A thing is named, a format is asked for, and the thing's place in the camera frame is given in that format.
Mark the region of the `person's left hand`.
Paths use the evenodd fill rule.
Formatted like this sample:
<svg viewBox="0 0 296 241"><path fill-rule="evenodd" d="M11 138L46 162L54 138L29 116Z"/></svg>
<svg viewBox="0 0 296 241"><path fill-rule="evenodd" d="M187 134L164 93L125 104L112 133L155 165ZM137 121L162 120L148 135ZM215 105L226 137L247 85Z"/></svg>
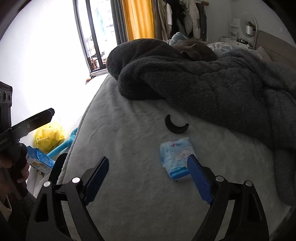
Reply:
<svg viewBox="0 0 296 241"><path fill-rule="evenodd" d="M6 197L13 192L15 182L23 183L29 176L27 158L20 158L15 164L11 160L1 159L1 202L5 204Z"/></svg>

